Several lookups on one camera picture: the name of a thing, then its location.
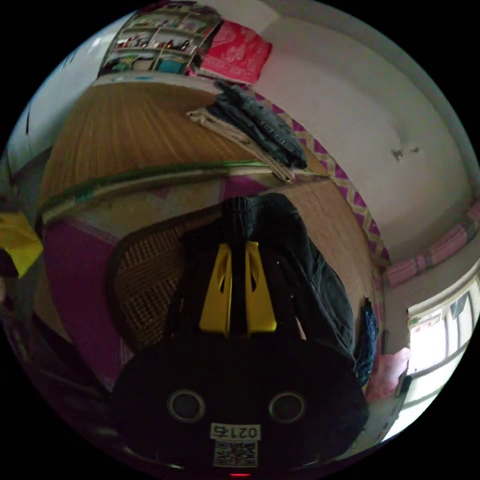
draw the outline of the text 021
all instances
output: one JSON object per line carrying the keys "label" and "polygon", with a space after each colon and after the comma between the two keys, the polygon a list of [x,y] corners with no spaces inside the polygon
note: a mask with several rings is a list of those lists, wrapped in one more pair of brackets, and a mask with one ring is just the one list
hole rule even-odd
{"label": "text 021", "polygon": [[211,423],[210,438],[226,442],[258,442],[261,440],[260,425],[230,425],[228,423]]}

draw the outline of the blue garment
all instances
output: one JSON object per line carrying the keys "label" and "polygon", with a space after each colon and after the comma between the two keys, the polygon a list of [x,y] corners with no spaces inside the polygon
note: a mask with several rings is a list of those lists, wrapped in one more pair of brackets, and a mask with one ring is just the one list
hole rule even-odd
{"label": "blue garment", "polygon": [[238,85],[230,86],[221,80],[215,85],[223,93],[218,94],[215,103],[206,108],[211,115],[241,130],[286,167],[307,168],[302,144],[281,117],[260,105]]}
{"label": "blue garment", "polygon": [[355,373],[361,386],[367,384],[374,368],[379,327],[369,299],[361,308],[360,335],[355,349]]}

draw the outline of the pink towel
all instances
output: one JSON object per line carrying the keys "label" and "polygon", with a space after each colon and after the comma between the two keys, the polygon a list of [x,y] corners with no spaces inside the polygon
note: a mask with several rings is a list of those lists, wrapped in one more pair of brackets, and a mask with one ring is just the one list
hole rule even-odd
{"label": "pink towel", "polygon": [[377,355],[365,397],[371,402],[386,399],[395,393],[400,375],[407,369],[410,349],[402,348],[394,355]]}
{"label": "pink towel", "polygon": [[259,79],[271,50],[272,44],[251,28],[225,20],[197,73],[253,85]]}

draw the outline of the pink pillow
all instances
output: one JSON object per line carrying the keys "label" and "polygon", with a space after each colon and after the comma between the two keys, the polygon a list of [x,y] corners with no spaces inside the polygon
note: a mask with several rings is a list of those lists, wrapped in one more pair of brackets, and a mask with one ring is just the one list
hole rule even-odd
{"label": "pink pillow", "polygon": [[195,73],[253,85],[259,79],[271,50],[272,44],[251,28],[225,20]]}

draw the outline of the folded clothes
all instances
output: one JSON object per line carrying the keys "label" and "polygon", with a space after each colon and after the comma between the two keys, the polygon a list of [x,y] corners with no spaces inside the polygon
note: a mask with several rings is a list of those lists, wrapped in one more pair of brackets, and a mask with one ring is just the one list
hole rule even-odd
{"label": "folded clothes", "polygon": [[243,133],[236,126],[220,120],[216,116],[209,113],[206,108],[199,108],[198,110],[190,111],[187,113],[187,116],[193,122],[200,124],[212,132],[215,132],[243,147],[245,150],[254,155],[255,158],[270,167],[272,173],[283,182],[293,183],[295,181],[295,174],[293,172],[268,155],[257,143],[255,143],[247,134]]}
{"label": "folded clothes", "polygon": [[369,299],[361,308],[360,335],[355,349],[355,373],[363,387],[370,378],[375,363],[376,344],[379,336],[377,318]]}
{"label": "folded clothes", "polygon": [[238,85],[218,80],[222,93],[215,97],[208,112],[237,127],[254,140],[267,154],[287,168],[307,168],[307,158],[290,126],[269,108],[260,105]]}

